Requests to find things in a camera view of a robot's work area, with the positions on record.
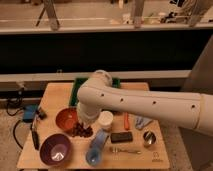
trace black cable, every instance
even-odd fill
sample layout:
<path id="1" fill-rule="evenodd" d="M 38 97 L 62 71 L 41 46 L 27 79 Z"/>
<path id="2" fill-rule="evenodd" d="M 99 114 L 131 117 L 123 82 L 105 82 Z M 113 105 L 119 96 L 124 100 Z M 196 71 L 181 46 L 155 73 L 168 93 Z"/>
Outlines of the black cable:
<path id="1" fill-rule="evenodd" d="M 23 110 L 23 108 L 19 108 L 22 104 L 22 93 L 23 90 L 21 89 L 18 91 L 18 97 L 15 100 L 7 99 L 7 105 L 6 105 L 6 112 L 9 116 L 15 116 L 18 112 Z M 9 108 L 19 108 L 15 113 L 10 113 Z"/>
<path id="2" fill-rule="evenodd" d="M 23 149 L 23 146 L 19 143 L 19 141 L 18 141 L 18 139 L 17 139 L 17 137 L 16 137 L 16 128 L 17 128 L 17 126 L 18 126 L 21 122 L 22 122 L 22 120 L 18 120 L 18 121 L 16 122 L 16 124 L 14 125 L 14 127 L 13 127 L 13 138 L 15 139 L 17 145 L 18 145 L 21 149 Z"/>
<path id="3" fill-rule="evenodd" d="M 7 105 L 7 108 L 6 108 L 6 112 L 7 112 L 7 114 L 8 114 L 9 116 L 15 116 L 17 113 L 19 113 L 19 112 L 22 111 L 22 110 L 24 110 L 23 107 L 20 108 L 20 109 L 18 109 L 18 110 L 16 110 L 14 113 L 10 113 L 10 112 L 9 112 L 9 107 L 8 107 L 8 105 Z"/>

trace green tray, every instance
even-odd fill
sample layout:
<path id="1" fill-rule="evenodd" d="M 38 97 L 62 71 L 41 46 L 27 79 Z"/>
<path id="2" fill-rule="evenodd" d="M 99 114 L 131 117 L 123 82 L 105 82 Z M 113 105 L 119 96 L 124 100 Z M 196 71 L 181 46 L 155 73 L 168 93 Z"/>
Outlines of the green tray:
<path id="1" fill-rule="evenodd" d="M 72 94 L 70 96 L 69 106 L 76 106 L 78 103 L 77 99 L 77 92 L 81 85 L 87 80 L 88 78 L 76 78 L 74 81 L 74 85 L 72 88 Z M 120 79 L 113 78 L 112 79 L 112 87 L 120 88 Z"/>

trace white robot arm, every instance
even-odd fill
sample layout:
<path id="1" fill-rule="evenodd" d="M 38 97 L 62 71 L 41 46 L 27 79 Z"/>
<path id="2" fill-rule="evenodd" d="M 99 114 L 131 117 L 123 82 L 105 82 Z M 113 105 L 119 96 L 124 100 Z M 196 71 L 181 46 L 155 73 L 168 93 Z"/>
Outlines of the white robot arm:
<path id="1" fill-rule="evenodd" d="M 111 76 L 98 70 L 80 87 L 78 118 L 87 127 L 102 109 L 125 111 L 213 136 L 213 96 L 199 93 L 112 88 Z"/>

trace wooden tabletop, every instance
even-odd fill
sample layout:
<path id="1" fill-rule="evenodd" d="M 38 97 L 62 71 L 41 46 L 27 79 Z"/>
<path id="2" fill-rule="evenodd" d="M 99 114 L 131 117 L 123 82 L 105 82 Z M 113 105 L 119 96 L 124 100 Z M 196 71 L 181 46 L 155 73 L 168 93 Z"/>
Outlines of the wooden tabletop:
<path id="1" fill-rule="evenodd" d="M 58 112 L 69 105 L 69 99 L 72 91 L 73 83 L 49 83 L 40 106 L 47 113 L 47 118 L 38 123 L 38 134 L 40 144 L 52 134 L 63 133 L 55 124 L 55 118 Z M 149 90 L 146 83 L 121 83 L 123 89 Z M 90 166 L 85 160 L 85 154 L 89 149 L 91 140 L 94 138 L 100 126 L 97 122 L 92 125 L 94 135 L 90 138 L 69 137 L 72 143 L 71 158 L 63 165 L 57 168 L 64 169 L 168 169 L 169 160 L 162 138 L 161 130 L 158 121 L 153 121 L 141 131 L 134 127 L 134 115 L 130 115 L 130 131 L 133 133 L 133 142 L 111 144 L 110 138 L 107 140 L 103 152 L 102 161 L 97 167 Z M 112 132 L 124 132 L 123 114 L 115 114 Z M 143 133 L 145 131 L 155 133 L 157 141 L 150 148 L 143 146 Z M 113 154 L 109 151 L 109 146 L 116 146 L 125 149 L 141 150 L 142 154 L 118 153 Z M 18 168 L 24 169 L 48 169 L 40 157 L 39 151 L 36 151 L 33 146 L 31 133 L 29 133 L 25 142 L 24 148 L 20 155 Z"/>

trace red bowl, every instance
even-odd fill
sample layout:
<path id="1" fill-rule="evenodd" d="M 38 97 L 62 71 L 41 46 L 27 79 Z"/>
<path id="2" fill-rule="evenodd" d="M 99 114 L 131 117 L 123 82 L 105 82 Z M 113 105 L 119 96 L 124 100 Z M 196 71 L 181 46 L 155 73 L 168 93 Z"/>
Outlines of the red bowl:
<path id="1" fill-rule="evenodd" d="M 41 146 L 40 158 L 49 166 L 57 166 L 64 163 L 71 155 L 71 142 L 63 134 L 49 136 Z"/>
<path id="2" fill-rule="evenodd" d="M 63 109 L 56 116 L 56 125 L 65 132 L 72 131 L 77 122 L 76 108 Z"/>

